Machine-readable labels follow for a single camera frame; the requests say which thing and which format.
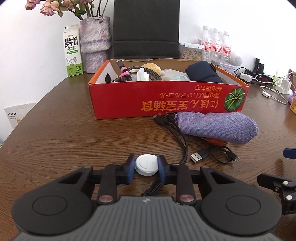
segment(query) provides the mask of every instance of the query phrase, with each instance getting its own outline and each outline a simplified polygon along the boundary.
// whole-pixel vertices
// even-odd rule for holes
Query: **black office chair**
[[[115,0],[114,58],[178,58],[179,0]]]

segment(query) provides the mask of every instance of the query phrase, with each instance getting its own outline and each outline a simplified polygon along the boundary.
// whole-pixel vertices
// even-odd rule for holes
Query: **wood grain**
[[[24,117],[0,149],[1,240],[17,234],[10,214],[14,200],[52,179],[85,165],[99,169],[123,163],[129,154],[163,154],[168,162],[181,159],[179,144],[152,117],[96,120],[87,86],[91,76],[74,76],[57,85]],[[245,145],[229,145],[241,158],[239,163],[222,166],[209,157],[187,165],[192,169],[210,165],[256,186],[261,172],[296,179],[296,160],[282,155],[284,148],[296,148],[296,115],[288,106],[263,97],[256,86],[251,87],[242,112],[257,122],[260,133]],[[190,136],[188,143],[189,154],[206,146]],[[153,180],[135,174],[132,184],[119,187],[118,193],[140,195]],[[174,195],[175,187],[167,185],[160,194]],[[296,215],[283,216],[275,232],[284,241],[295,240]]]

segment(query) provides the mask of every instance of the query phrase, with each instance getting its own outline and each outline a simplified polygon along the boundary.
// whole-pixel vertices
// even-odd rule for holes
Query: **flower stem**
[[[92,10],[92,7],[90,8],[90,10],[91,10],[91,16],[93,17],[94,16],[94,12]]]
[[[105,7],[104,7],[104,10],[103,10],[102,16],[104,15],[104,12],[105,12],[105,9],[106,9],[106,7],[107,7],[107,3],[108,3],[108,1],[109,1],[109,0],[106,1],[106,4],[105,4]]]
[[[85,8],[86,8],[87,17],[90,18],[91,17],[91,12],[89,11],[88,3],[85,4]]]
[[[68,9],[68,11],[72,12],[76,17],[78,17],[80,20],[83,20],[83,18],[82,18],[81,16],[77,16],[77,15],[75,14],[75,12],[72,11],[70,8],[67,7],[67,9]]]
[[[99,2],[99,6],[98,6],[98,10],[96,11],[96,17],[98,16],[98,15],[100,15],[101,16],[101,2],[102,2],[102,0],[100,0],[100,2]]]

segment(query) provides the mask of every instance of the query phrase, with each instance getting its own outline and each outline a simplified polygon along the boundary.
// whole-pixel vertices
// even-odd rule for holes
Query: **round black pad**
[[[58,196],[41,197],[33,203],[33,210],[41,215],[56,215],[66,208],[66,199]]]
[[[66,186],[38,188],[16,200],[11,213],[21,231],[58,235],[84,224],[92,214],[92,203],[85,194]]]
[[[249,196],[234,196],[226,201],[226,207],[234,214],[247,216],[258,212],[261,205],[255,198]]]
[[[222,184],[202,200],[201,213],[224,233],[255,236],[276,226],[281,206],[273,196],[255,187]]]

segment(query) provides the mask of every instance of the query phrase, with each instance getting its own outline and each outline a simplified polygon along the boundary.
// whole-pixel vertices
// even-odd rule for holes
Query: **usb cable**
[[[176,124],[176,121],[172,114],[167,115],[155,115],[153,117],[154,121],[160,125],[166,128],[180,143],[181,147],[184,150],[183,158],[179,162],[179,164],[184,164],[187,161],[187,153],[188,153],[188,143],[186,140],[186,137],[181,132],[180,128]],[[151,184],[150,188],[143,192],[141,196],[155,196],[157,195],[158,191],[162,188],[163,184],[161,183],[160,178],[157,178],[154,180],[154,182]]]
[[[213,151],[215,150],[221,150],[223,151],[229,158],[229,161],[223,161],[220,160],[219,158],[216,157],[216,155],[213,153]],[[206,159],[208,157],[208,155],[211,154],[212,157],[222,163],[222,164],[230,164],[232,161],[236,161],[238,162],[240,160],[240,158],[233,153],[229,147],[227,146],[215,146],[215,145],[210,145],[209,148],[207,149],[201,149],[200,151],[193,153],[190,158],[194,163],[197,163],[198,161],[202,160],[202,159]]]

